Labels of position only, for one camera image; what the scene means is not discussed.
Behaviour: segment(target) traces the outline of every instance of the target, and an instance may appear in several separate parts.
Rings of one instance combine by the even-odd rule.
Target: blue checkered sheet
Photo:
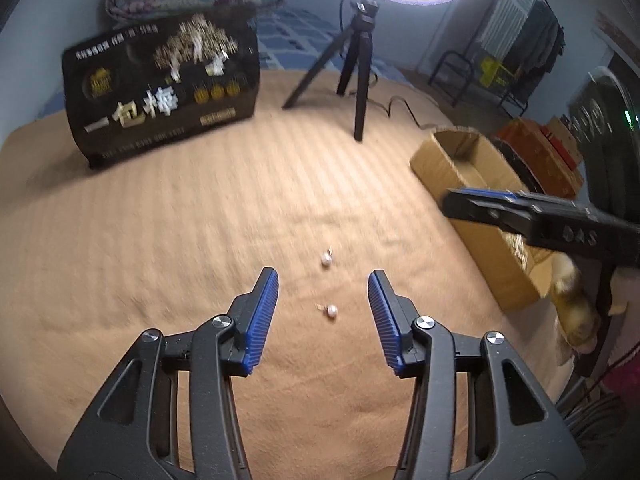
[[[311,12],[293,7],[283,7],[260,16],[257,23],[262,70],[308,70],[339,33],[331,23]],[[325,68],[340,71],[342,64],[342,58],[335,56]],[[371,68],[381,78],[409,85],[398,69],[382,60],[374,58]],[[64,108],[65,95],[60,89],[47,102],[38,118]]]

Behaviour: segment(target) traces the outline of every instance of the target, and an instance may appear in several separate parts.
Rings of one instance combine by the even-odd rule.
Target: metal screw
[[[492,345],[501,345],[504,343],[504,336],[500,332],[489,332],[486,340]]]
[[[436,322],[434,321],[433,317],[429,317],[429,316],[420,316],[418,319],[415,320],[415,324],[418,327],[423,328],[425,330],[428,330],[436,326]]]
[[[231,318],[229,316],[216,316],[213,318],[212,323],[216,328],[226,328],[231,324]]]
[[[160,333],[158,332],[158,330],[145,330],[142,333],[142,341],[144,341],[145,343],[152,343],[153,341],[157,341],[158,338],[160,337]]]

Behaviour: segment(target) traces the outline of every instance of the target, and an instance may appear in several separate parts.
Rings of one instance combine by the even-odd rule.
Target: tripod leg
[[[347,51],[347,57],[344,59],[344,66],[342,67],[342,72],[340,73],[340,81],[338,82],[338,89],[336,93],[339,96],[343,96],[347,90],[347,85],[351,80],[351,75],[353,74],[353,70],[356,67],[356,62],[358,60],[358,53],[360,52],[360,35],[356,32],[353,33],[351,37],[351,43],[349,45],[349,49]]]
[[[340,36],[338,36],[331,42],[331,44],[322,53],[322,56],[318,58],[318,61],[316,61],[315,65],[313,65],[311,69],[309,69],[309,72],[307,72],[302,81],[300,81],[298,87],[292,92],[286,102],[282,105],[283,109],[286,110],[296,104],[298,98],[302,95],[302,93],[306,90],[306,88],[314,80],[314,78],[320,73],[327,62],[336,54],[336,52],[338,52],[344,46],[344,43],[349,39],[349,36],[352,34],[352,32],[353,29],[351,27],[348,27]]]
[[[360,56],[358,61],[358,92],[356,94],[356,123],[353,138],[362,142],[364,115],[369,97],[369,76],[371,75],[371,56],[373,44],[370,32],[360,33]]]

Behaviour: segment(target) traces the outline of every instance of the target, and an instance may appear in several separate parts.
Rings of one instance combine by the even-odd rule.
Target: open cardboard box
[[[491,142],[472,128],[436,129],[410,164],[439,206],[452,188],[527,189]],[[520,309],[546,296],[551,286],[551,252],[524,246],[526,255],[520,259],[513,250],[513,237],[497,227],[460,220],[451,224],[501,309]]]

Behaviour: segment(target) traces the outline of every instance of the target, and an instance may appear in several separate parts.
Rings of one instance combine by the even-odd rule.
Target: bed
[[[302,72],[262,73],[255,117],[88,170],[63,112],[14,132],[0,152],[0,393],[55,466],[105,377],[142,330],[196,328],[280,275],[262,363],[234,381],[256,479],[359,478],[396,462],[412,382],[385,366],[367,275],[454,332],[500,330],[552,397],[570,369],[554,359],[548,303],[505,316],[408,161],[428,133],[408,113],[370,107],[354,142],[354,102],[324,72],[290,111]],[[450,124],[426,95],[381,80],[421,123]],[[322,268],[329,247],[334,264]],[[316,305],[338,306],[331,323]],[[179,397],[187,413],[186,383]],[[466,431],[460,391],[456,436]],[[180,449],[189,439],[179,428]],[[454,468],[463,465],[456,448]],[[188,454],[183,463],[190,463]]]

